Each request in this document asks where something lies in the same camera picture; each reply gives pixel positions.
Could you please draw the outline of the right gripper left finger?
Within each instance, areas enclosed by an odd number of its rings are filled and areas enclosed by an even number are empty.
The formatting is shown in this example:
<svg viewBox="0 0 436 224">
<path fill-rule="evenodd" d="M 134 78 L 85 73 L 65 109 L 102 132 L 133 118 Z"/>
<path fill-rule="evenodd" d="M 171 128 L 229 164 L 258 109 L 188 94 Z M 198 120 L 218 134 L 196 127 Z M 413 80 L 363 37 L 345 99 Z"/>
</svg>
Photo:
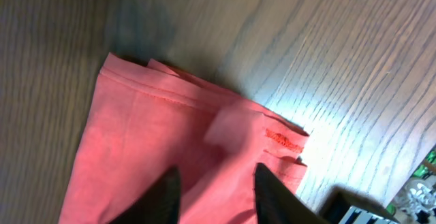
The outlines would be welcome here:
<svg viewBox="0 0 436 224">
<path fill-rule="evenodd" d="M 177 224 L 180 209 L 181 175 L 171 167 L 110 224 Z"/>
</svg>

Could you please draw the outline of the red t-shirt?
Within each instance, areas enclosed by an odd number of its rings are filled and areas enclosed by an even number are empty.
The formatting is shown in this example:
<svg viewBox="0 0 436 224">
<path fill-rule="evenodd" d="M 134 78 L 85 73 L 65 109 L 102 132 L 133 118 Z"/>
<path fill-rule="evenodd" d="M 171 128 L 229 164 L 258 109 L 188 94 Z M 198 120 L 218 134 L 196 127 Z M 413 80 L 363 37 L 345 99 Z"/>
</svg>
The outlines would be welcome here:
<svg viewBox="0 0 436 224">
<path fill-rule="evenodd" d="M 181 223 L 255 223 L 254 171 L 295 192 L 308 134 L 215 84 L 109 54 L 99 71 L 61 223 L 108 223 L 167 169 L 181 174 Z"/>
</svg>

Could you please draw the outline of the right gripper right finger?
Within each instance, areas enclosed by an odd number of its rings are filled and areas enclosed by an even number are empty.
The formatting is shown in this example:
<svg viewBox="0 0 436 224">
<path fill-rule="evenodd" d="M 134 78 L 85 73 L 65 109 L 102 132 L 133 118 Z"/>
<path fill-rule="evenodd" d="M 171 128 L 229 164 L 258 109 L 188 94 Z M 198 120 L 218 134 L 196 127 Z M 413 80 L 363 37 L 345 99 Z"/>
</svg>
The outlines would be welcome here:
<svg viewBox="0 0 436 224">
<path fill-rule="evenodd" d="M 327 224 L 309 210 L 263 163 L 254 174 L 258 224 Z"/>
</svg>

